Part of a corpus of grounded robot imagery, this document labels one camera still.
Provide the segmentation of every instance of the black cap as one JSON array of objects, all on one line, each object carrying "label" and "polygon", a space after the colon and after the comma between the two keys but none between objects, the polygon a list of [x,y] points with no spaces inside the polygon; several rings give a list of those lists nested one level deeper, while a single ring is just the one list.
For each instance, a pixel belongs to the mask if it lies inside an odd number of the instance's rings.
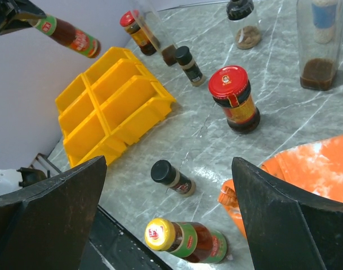
[{"label": "black cap", "polygon": [[188,46],[181,46],[175,52],[175,59],[181,66],[186,66],[193,59]]},{"label": "black cap", "polygon": [[176,177],[176,169],[167,160],[159,160],[151,168],[151,178],[163,185],[170,185]]},{"label": "black cap", "polygon": [[246,18],[254,10],[254,3],[252,0],[231,0],[227,7],[226,12],[231,21],[238,21]]}]

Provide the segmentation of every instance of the table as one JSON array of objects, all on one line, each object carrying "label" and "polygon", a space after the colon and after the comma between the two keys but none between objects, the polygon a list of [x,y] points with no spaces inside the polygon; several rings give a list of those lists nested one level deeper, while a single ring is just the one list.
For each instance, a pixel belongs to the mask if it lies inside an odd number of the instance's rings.
[{"label": "table", "polygon": [[[215,105],[207,83],[192,87],[178,67],[168,67],[160,55],[146,57],[133,50],[177,99],[167,119],[131,146],[108,169],[100,205],[144,242],[144,229],[155,217],[195,221],[220,230],[230,243],[223,264],[189,264],[157,253],[173,269],[253,269],[247,241],[217,202],[222,183],[231,178],[231,161],[240,156],[260,165],[276,153],[303,143],[343,134],[343,47],[335,87],[328,92],[299,84],[296,6],[286,0],[255,2],[263,40],[248,51],[236,48],[226,18],[226,3],[180,8],[160,13],[179,46],[187,45],[202,71],[244,67],[261,112],[251,134],[234,133]],[[196,193],[183,199],[150,178],[159,159],[169,160],[197,183]],[[60,169],[68,162],[59,143],[50,160]]]}]

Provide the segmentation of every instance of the yellow plastic rack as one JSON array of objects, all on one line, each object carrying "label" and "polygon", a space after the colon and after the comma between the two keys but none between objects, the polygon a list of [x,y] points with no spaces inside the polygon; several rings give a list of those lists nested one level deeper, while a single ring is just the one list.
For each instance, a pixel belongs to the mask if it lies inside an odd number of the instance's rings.
[{"label": "yellow plastic rack", "polygon": [[111,164],[164,120],[173,102],[130,50],[109,49],[56,99],[70,166],[98,155]]}]

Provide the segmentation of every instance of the red lid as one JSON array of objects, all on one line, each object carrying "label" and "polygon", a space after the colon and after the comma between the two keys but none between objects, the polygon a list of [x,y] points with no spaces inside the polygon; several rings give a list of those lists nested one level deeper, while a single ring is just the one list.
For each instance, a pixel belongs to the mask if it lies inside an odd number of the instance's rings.
[{"label": "red lid", "polygon": [[226,66],[211,77],[209,91],[219,99],[239,96],[248,86],[248,74],[241,66]]},{"label": "red lid", "polygon": [[[134,10],[133,11],[136,16],[139,16],[139,11]],[[122,27],[127,27],[135,22],[135,19],[132,16],[131,11],[128,11],[126,14],[124,14],[120,19],[120,24]]]}]

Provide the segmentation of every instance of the orange cloth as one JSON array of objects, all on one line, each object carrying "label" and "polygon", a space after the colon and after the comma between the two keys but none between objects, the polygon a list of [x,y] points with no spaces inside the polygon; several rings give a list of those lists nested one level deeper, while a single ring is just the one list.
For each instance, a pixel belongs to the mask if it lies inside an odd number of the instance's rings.
[{"label": "orange cloth", "polygon": [[[280,152],[264,162],[261,169],[299,188],[343,203],[343,135]],[[219,202],[246,237],[240,209],[231,206],[225,196],[234,191],[233,180],[226,181]]]}]

